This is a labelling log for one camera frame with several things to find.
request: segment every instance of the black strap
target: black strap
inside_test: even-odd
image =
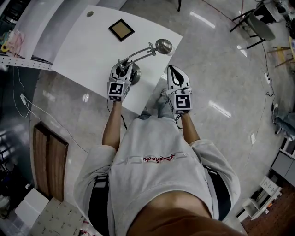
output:
[[[109,236],[107,220],[108,193],[108,175],[98,176],[92,189],[88,216],[93,227],[103,236]]]
[[[230,202],[230,194],[229,191],[221,178],[221,176],[216,172],[213,171],[211,168],[204,166],[208,170],[208,174],[210,175],[217,197],[218,202],[218,211],[219,211],[219,218],[218,220],[223,220],[227,214],[230,212],[231,202]]]

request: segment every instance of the metal lamp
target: metal lamp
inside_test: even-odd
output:
[[[163,55],[172,56],[175,51],[173,45],[167,39],[158,39],[156,41],[155,47],[153,47],[153,44],[151,42],[149,42],[148,45],[149,45],[149,47],[147,47],[143,50],[140,50],[136,53],[131,54],[129,57],[125,58],[124,60],[119,59],[118,63],[114,66],[114,67],[116,67],[116,74],[118,76],[119,75],[124,76],[124,73],[127,72],[128,67],[130,65],[133,65],[132,66],[132,77],[130,78],[131,85],[136,84],[139,81],[141,74],[142,74],[139,66],[137,64],[135,64],[135,62],[137,62],[141,59],[144,59],[146,57],[149,57],[149,56],[155,56],[155,55],[157,55],[156,52],[159,52],[160,54],[163,54]],[[147,51],[147,53],[148,53],[147,55],[142,56],[138,59],[135,59],[134,61],[128,62],[128,60],[131,57],[133,57],[139,53],[145,52],[145,51]]]

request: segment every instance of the reflective floor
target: reflective floor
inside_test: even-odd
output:
[[[241,11],[242,1],[208,0],[229,18]],[[243,11],[256,6],[254,0],[245,0]],[[272,98],[264,73],[266,59],[261,44],[243,48],[257,42],[249,38],[254,32],[237,28],[224,15],[201,0],[185,0],[177,12],[176,0],[128,0],[122,11],[135,14],[161,24],[183,36],[171,64],[188,74],[193,88],[193,110],[190,113],[195,127],[203,139],[212,140],[237,172],[241,182],[241,197],[232,211],[236,213],[242,203],[257,189],[263,176],[274,161],[283,136],[275,135],[271,122]],[[264,42],[266,51],[273,46],[287,47],[288,31],[285,22],[270,25],[276,39]],[[279,64],[276,54],[267,55],[269,75],[275,91],[275,103],[290,111],[294,103],[294,81],[290,65]],[[161,80],[156,88],[166,82]],[[89,101],[82,96],[88,93]],[[155,96],[147,107],[153,107]],[[106,99],[73,81],[42,71],[37,83],[34,103],[61,122],[83,149],[100,144],[109,112]],[[44,113],[33,109],[41,119],[69,142],[65,173],[65,199],[72,202],[72,189],[87,154],[70,138],[68,133]],[[123,110],[127,126],[136,117]],[[37,119],[32,116],[32,124]],[[254,133],[256,141],[251,143]]]

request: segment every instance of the person's left arm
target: person's left arm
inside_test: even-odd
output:
[[[120,145],[122,103],[114,102],[103,133],[102,145],[89,152],[74,185],[74,200],[82,214],[89,220],[89,203],[97,178],[106,179]]]
[[[108,145],[118,151],[120,146],[122,103],[114,102],[102,137],[102,145]]]

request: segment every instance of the black square frame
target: black square frame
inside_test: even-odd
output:
[[[121,38],[113,29],[112,27],[114,27],[116,24],[118,24],[119,22],[122,22],[129,30],[130,30],[130,33],[126,34],[123,38]],[[112,24],[110,27],[109,27],[109,30],[116,36],[116,38],[118,38],[120,40],[120,42],[122,42],[124,39],[128,38],[131,34],[134,33],[134,30],[123,20],[123,19],[120,19],[118,20],[116,23]]]

